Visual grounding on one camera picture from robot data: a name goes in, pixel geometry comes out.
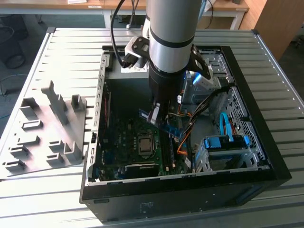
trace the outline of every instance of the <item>aluminum profile table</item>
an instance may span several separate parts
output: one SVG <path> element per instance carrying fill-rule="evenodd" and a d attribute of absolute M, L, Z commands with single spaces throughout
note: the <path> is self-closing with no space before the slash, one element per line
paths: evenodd
<path fill-rule="evenodd" d="M 117 45 L 126 45 L 140 32 L 117 29 Z M 286 75 L 259 35 L 251 31 L 197 31 L 197 45 L 231 46 L 267 125 L 277 142 L 292 179 L 263 192 L 241 207 L 175 216 L 118 221 L 111 226 L 168 227 L 299 227 L 304 225 L 304 106 Z M 37 80 L 51 77 L 64 96 L 80 94 L 87 100 L 84 142 L 91 138 L 96 84 L 102 47 L 110 33 L 96 28 L 57 28 L 47 33 L 0 140 L 0 151 L 23 96 Z M 83 165 L 16 176 L 0 182 L 0 227 L 57 223 L 63 227 L 98 227 L 94 214 L 79 204 Z"/>

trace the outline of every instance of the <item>blue component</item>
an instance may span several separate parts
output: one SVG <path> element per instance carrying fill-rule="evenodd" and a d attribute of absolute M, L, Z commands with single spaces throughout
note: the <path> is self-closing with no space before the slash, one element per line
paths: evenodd
<path fill-rule="evenodd" d="M 222 147 L 218 137 L 208 138 L 208 141 L 209 141 L 209 144 L 210 144 L 210 148 L 212 148 L 212 149 Z"/>
<path fill-rule="evenodd" d="M 209 142 L 208 142 L 208 139 L 205 139 L 205 140 L 204 140 L 204 143 L 205 143 L 206 149 L 208 149 L 208 148 L 210 147 Z"/>
<path fill-rule="evenodd" d="M 195 156 L 195 161 L 194 162 L 196 162 L 196 160 L 199 158 L 199 155 L 200 155 L 200 150 L 198 150 L 198 153 Z"/>
<path fill-rule="evenodd" d="M 220 134 L 224 134 L 224 127 L 223 127 L 223 120 L 225 120 L 225 125 L 226 125 L 226 133 L 229 136 L 230 142 L 233 142 L 233 137 L 232 137 L 232 130 L 231 130 L 231 125 L 228 119 L 228 116 L 226 113 L 221 113 L 219 117 L 219 129 L 220 129 Z"/>
<path fill-rule="evenodd" d="M 250 146 L 250 139 L 247 135 L 244 136 L 244 140 L 247 146 Z"/>
<path fill-rule="evenodd" d="M 200 78 L 201 78 L 201 75 L 199 73 L 197 73 L 194 77 L 193 84 L 195 85 L 197 83 L 197 81 L 199 81 Z"/>
<path fill-rule="evenodd" d="M 175 137 L 180 138 L 180 136 L 181 136 L 181 132 L 177 128 L 172 127 L 170 125 L 164 124 L 164 125 L 159 126 L 158 128 Z"/>

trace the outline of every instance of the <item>wooden desk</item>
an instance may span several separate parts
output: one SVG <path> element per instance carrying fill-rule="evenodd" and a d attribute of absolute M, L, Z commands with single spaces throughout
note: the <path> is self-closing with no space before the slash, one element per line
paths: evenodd
<path fill-rule="evenodd" d="M 111 23 L 111 16 L 116 9 L 119 0 L 104 0 L 104 21 L 105 27 L 109 28 Z M 232 24 L 230 29 L 238 29 L 245 12 L 249 10 L 248 5 L 244 0 L 241 1 L 241 4 L 232 3 L 231 0 L 217 0 L 213 5 L 213 16 L 214 17 L 233 17 Z M 146 14 L 146 0 L 139 0 L 136 14 L 137 15 L 145 15 Z M 124 4 L 121 6 L 121 10 L 119 11 L 119 15 L 131 15 L 132 13 L 132 4 L 131 0 L 126 0 Z M 204 13 L 204 16 L 211 16 L 211 9 Z"/>
<path fill-rule="evenodd" d="M 68 4 L 67 0 L 0 0 L 0 13 L 7 14 L 102 14 L 105 0 Z"/>
<path fill-rule="evenodd" d="M 6 14 L 103 14 L 105 27 L 110 28 L 111 16 L 119 0 L 88 0 L 88 3 L 68 4 L 67 0 L 0 0 L 0 13 Z M 238 29 L 249 7 L 242 0 L 237 5 L 231 0 L 217 0 L 214 17 L 233 17 L 230 29 Z M 119 15 L 131 15 L 131 0 L 122 5 Z M 139 0 L 137 15 L 146 14 L 146 0 Z M 211 16 L 209 10 L 204 16 Z"/>

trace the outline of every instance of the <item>floor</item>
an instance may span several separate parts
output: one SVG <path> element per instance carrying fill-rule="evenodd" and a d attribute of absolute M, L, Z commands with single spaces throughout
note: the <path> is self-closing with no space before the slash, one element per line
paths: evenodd
<path fill-rule="evenodd" d="M 28 74 L 32 63 L 36 57 L 43 37 L 48 27 L 60 28 L 104 28 L 105 23 L 102 15 L 43 15 L 43 23 L 38 24 L 34 15 L 25 15 L 24 21 L 28 28 L 29 36 L 20 41 L 21 48 L 26 56 L 26 63 L 15 70 L 8 70 L 0 62 L 0 80 L 9 75 Z M 137 27 L 143 19 L 138 19 Z M 115 22 L 115 28 L 125 28 L 125 23 Z M 304 72 L 304 45 L 298 49 L 290 45 L 283 57 L 279 61 L 280 66 L 285 71 L 296 90 L 304 98 L 304 80 L 301 74 Z M 9 115 L 22 89 L 26 76 L 13 76 L 2 82 L 8 90 L 8 96 L 0 96 L 0 136 L 9 119 Z"/>

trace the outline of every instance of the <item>orange wire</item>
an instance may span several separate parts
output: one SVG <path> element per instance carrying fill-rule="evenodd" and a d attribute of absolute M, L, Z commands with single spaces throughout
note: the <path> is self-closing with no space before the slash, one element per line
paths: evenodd
<path fill-rule="evenodd" d="M 179 148 L 177 149 L 177 153 L 181 153 L 181 154 L 185 154 L 185 155 L 188 155 L 187 152 L 185 151 L 180 151 L 182 145 L 184 144 L 184 142 L 186 141 L 186 139 L 188 138 L 189 134 L 191 133 L 191 130 L 186 134 L 186 137 L 184 138 L 184 140 L 181 142 Z"/>

